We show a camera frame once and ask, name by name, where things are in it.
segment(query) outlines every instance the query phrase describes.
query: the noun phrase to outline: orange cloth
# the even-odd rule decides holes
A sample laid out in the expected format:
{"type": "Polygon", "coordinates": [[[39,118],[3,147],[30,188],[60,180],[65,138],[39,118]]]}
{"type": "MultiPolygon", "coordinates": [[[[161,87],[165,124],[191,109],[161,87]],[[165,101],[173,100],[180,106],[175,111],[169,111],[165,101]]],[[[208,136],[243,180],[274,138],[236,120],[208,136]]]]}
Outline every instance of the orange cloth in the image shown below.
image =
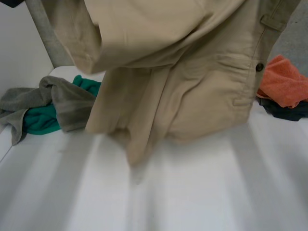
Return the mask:
{"type": "Polygon", "coordinates": [[[290,60],[278,55],[268,63],[257,96],[294,108],[299,102],[308,101],[308,78],[290,60]]]}

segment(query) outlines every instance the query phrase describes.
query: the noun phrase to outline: black fabric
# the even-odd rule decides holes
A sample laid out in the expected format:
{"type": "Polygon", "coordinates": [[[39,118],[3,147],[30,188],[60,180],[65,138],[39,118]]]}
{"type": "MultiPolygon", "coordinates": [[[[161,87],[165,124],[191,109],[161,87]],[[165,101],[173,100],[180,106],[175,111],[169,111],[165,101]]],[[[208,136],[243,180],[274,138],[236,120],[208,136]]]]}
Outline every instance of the black fabric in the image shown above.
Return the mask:
{"type": "Polygon", "coordinates": [[[0,2],[4,3],[5,5],[12,7],[12,8],[18,6],[23,1],[24,0],[0,0],[0,2]]]}
{"type": "Polygon", "coordinates": [[[301,118],[308,117],[308,102],[300,102],[295,108],[280,107],[279,104],[272,100],[261,99],[257,101],[264,107],[267,113],[272,114],[275,118],[298,121],[301,118]]]}

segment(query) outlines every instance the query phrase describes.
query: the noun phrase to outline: clothing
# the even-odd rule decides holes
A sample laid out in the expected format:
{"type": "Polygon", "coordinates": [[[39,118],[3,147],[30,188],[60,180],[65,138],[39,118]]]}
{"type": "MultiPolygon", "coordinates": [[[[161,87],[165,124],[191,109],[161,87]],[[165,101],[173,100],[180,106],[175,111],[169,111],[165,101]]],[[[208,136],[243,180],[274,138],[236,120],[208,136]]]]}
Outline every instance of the clothing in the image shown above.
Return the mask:
{"type": "Polygon", "coordinates": [[[278,55],[266,67],[257,96],[274,100],[281,107],[295,108],[308,100],[308,78],[290,60],[278,55]]]}
{"type": "Polygon", "coordinates": [[[0,123],[12,125],[12,145],[26,132],[46,134],[59,128],[84,128],[99,86],[100,83],[81,76],[75,77],[74,84],[47,76],[37,89],[9,89],[0,99],[0,123]]]}
{"type": "MultiPolygon", "coordinates": [[[[86,90],[95,97],[101,85],[100,82],[82,78],[81,75],[74,78],[73,84],[86,90]]],[[[23,131],[25,133],[44,135],[60,129],[60,125],[57,121],[56,109],[53,104],[30,108],[24,116],[23,131]]]]}
{"type": "Polygon", "coordinates": [[[86,129],[124,143],[136,165],[164,137],[247,121],[260,67],[299,0],[42,2],[75,65],[108,70],[86,129]]]}
{"type": "Polygon", "coordinates": [[[0,0],[0,2],[4,3],[5,5],[15,8],[20,3],[22,3],[24,0],[0,0]]]}
{"type": "Polygon", "coordinates": [[[308,117],[308,102],[301,101],[294,108],[280,107],[276,102],[269,99],[257,98],[259,105],[263,106],[267,113],[275,118],[299,121],[308,117]]]}

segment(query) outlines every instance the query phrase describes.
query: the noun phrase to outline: gray towel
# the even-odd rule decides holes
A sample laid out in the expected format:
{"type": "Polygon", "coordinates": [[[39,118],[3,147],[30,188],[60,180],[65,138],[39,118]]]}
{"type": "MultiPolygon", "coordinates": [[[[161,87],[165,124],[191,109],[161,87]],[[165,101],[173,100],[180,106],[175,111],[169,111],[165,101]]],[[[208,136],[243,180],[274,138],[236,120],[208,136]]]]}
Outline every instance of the gray towel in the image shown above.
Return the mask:
{"type": "Polygon", "coordinates": [[[12,145],[24,136],[23,118],[29,108],[53,103],[63,131],[84,128],[95,96],[63,78],[44,77],[38,88],[12,88],[0,99],[0,123],[12,125],[12,145]]]}

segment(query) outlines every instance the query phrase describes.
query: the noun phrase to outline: green cloth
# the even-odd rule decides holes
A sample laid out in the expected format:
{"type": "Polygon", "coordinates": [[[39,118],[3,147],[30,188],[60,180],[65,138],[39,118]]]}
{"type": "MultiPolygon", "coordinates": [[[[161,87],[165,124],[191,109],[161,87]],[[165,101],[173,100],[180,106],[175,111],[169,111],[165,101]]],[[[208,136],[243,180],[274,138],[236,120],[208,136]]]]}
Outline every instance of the green cloth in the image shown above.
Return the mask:
{"type": "MultiPolygon", "coordinates": [[[[95,97],[101,86],[101,82],[82,78],[81,75],[74,78],[73,84],[90,92],[95,97]]],[[[24,132],[34,135],[44,135],[57,130],[60,130],[60,126],[57,121],[57,113],[53,104],[31,108],[26,112],[23,120],[24,132]]]]}

